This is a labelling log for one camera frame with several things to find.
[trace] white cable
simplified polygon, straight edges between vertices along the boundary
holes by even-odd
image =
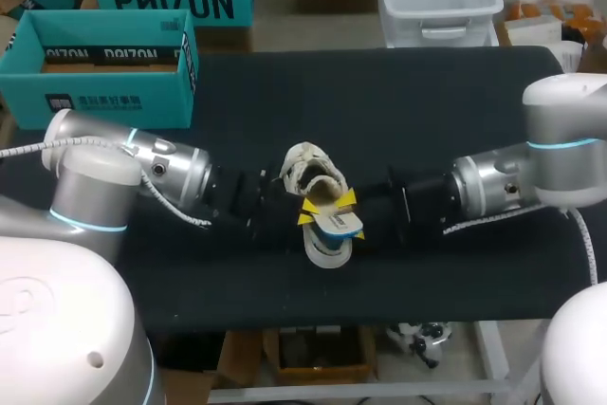
[[[104,140],[103,138],[81,137],[56,139],[54,141],[49,142],[37,142],[35,144],[29,144],[26,146],[2,149],[0,150],[0,158],[7,158],[10,156],[22,156],[24,154],[33,154],[36,152],[44,151],[44,149],[55,149],[66,146],[99,146],[105,148],[116,148],[128,154],[129,156],[133,156],[133,153],[121,144],[109,142]],[[154,196],[154,198],[162,206],[164,206],[164,208],[172,212],[175,216],[179,217],[184,222],[189,223],[191,225],[195,225],[200,228],[206,228],[211,225],[211,222],[209,220],[190,217],[189,215],[183,213],[178,208],[176,208],[167,198],[162,195],[162,193],[158,191],[158,189],[150,180],[150,177],[143,170],[141,170],[141,181],[143,182],[143,185],[145,185],[145,187]]]
[[[476,220],[469,220],[468,222],[458,223],[457,225],[453,225],[445,230],[443,230],[443,234],[451,234],[452,232],[456,232],[459,230],[464,230],[466,228],[475,227],[476,225],[483,225],[485,223],[491,222],[499,222],[501,220],[507,220],[508,218],[516,217],[518,215],[523,215],[524,213],[537,211],[538,209],[545,208],[543,204],[536,204],[535,206],[529,206],[528,208],[516,209],[510,212],[498,213],[497,215],[491,215],[489,217],[477,218]]]
[[[579,213],[577,209],[572,208],[569,210],[569,213],[573,215],[573,218],[578,224],[579,232],[581,233],[581,238],[584,242],[584,247],[586,248],[586,255],[588,256],[588,269],[590,271],[590,284],[598,285],[597,258],[595,258],[595,248],[592,245],[592,238],[590,237],[588,226],[584,221],[584,217],[581,216],[581,213]]]
[[[523,215],[524,213],[529,213],[536,211],[538,209],[545,208],[546,206],[543,204],[537,204],[535,206],[529,206],[528,208],[517,209],[516,211],[510,211],[505,213],[500,213],[497,215],[492,215],[490,217],[479,218],[477,220],[469,220],[468,222],[458,223],[446,230],[443,230],[443,234],[451,234],[452,232],[456,232],[459,230],[464,230],[469,227],[474,227],[476,225],[483,225],[485,223],[498,222],[500,220],[506,220],[508,218],[516,217],[518,215]],[[581,238],[584,243],[584,248],[586,249],[586,256],[588,257],[588,270],[590,272],[590,284],[598,285],[598,271],[597,271],[597,259],[595,258],[595,249],[592,244],[592,238],[590,237],[590,231],[588,230],[588,226],[584,221],[584,218],[581,216],[581,213],[575,208],[570,210],[561,211],[562,214],[566,217],[567,212],[570,212],[573,215],[573,218],[576,220],[578,224],[579,232],[581,233]]]

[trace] black cloth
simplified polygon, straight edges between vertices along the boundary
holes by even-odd
[[[245,170],[309,140],[351,183],[370,184],[389,164],[444,167],[524,141],[525,87],[560,72],[533,47],[203,56],[192,128],[161,134]],[[14,142],[41,137],[20,131]],[[2,193],[29,205],[47,208],[53,186],[38,156],[0,167]],[[605,211],[584,212],[600,267]],[[140,198],[117,269],[145,327],[164,333],[548,318],[589,284],[578,229],[554,210],[455,233],[433,251],[355,248],[324,270],[302,251],[255,250],[237,230],[204,232]]]

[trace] floor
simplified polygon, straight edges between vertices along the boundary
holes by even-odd
[[[383,47],[376,14],[299,15],[295,0],[256,0],[253,47],[255,51],[351,49]],[[595,0],[607,12],[607,0]],[[506,354],[515,356],[538,322],[500,322]],[[382,380],[470,379],[483,377],[483,366],[471,325],[458,323],[441,365],[430,371],[419,359],[394,352],[379,356]],[[486,396],[433,398],[436,405],[488,404]],[[350,405],[352,401],[339,401]],[[421,405],[421,398],[375,399],[369,405]]]

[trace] shoe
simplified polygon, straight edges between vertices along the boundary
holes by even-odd
[[[319,210],[318,216],[325,218],[335,216],[334,203],[349,190],[345,177],[329,156],[309,142],[288,150],[280,178],[289,193],[305,196]],[[348,262],[352,255],[351,235],[329,236],[317,223],[302,228],[305,253],[316,266],[335,268]]]

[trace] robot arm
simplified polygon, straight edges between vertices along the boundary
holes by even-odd
[[[99,254],[0,237],[0,396],[11,405],[166,405],[131,293]]]
[[[214,216],[233,217],[244,224],[260,212],[289,214],[294,218],[290,220],[287,217],[291,225],[297,220],[297,211],[293,207],[298,204],[301,207],[300,198],[282,195],[272,199],[275,183],[269,167],[261,172],[232,170],[212,163],[209,153],[197,147],[67,109],[52,119],[46,130],[45,142],[78,137],[104,138],[128,147],[154,186],[182,211],[202,204],[211,208]],[[64,149],[44,150],[44,166],[55,172],[63,154]]]
[[[559,208],[607,198],[607,76],[571,74],[531,84],[523,96],[538,199]]]
[[[421,248],[460,223],[540,204],[524,143],[461,156],[446,171],[389,174],[401,239]]]

